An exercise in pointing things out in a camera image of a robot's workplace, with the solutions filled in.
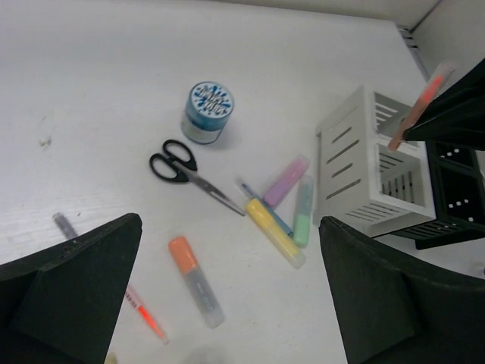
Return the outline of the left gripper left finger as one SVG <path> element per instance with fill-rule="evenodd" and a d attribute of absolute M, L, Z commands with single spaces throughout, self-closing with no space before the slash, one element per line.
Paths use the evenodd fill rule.
<path fill-rule="evenodd" d="M 3 363 L 103 363 L 142 220 L 128 213 L 1 266 Z"/>

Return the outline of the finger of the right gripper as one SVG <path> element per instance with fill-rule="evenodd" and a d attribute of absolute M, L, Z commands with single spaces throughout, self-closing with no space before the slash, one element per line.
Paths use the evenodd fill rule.
<path fill-rule="evenodd" d="M 484 62 L 480 61 L 431 102 L 405 141 L 451 143 L 470 149 L 484 147 Z"/>

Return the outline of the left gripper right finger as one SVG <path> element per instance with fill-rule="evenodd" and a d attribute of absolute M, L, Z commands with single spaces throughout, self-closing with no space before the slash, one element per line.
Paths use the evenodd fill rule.
<path fill-rule="evenodd" d="M 334 217 L 321 254 L 349 363 L 482 363 L 484 281 L 422 261 Z"/>

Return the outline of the grey purple pen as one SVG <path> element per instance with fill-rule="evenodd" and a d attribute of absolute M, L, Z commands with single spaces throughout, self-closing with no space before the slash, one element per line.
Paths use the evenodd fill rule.
<path fill-rule="evenodd" d="M 67 240 L 72 240 L 79 236 L 73 225 L 64 214 L 57 212 L 52 216 L 52 220 Z"/>

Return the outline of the orange neon pen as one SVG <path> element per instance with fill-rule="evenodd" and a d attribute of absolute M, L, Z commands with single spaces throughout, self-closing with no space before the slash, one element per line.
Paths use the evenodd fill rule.
<path fill-rule="evenodd" d="M 141 315 L 144 322 L 155 332 L 163 344 L 168 344 L 169 339 L 159 325 L 155 317 L 147 310 L 146 305 L 138 296 L 136 290 L 129 284 L 125 292 L 125 298 L 128 303 Z"/>

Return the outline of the blue pen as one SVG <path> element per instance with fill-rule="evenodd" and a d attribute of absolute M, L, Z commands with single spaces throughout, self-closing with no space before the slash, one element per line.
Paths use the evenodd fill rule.
<path fill-rule="evenodd" d="M 293 237 L 292 228 L 241 177 L 236 178 L 236 185 L 241 189 L 247 198 L 257 199 L 283 229 L 283 231 L 289 237 Z"/>

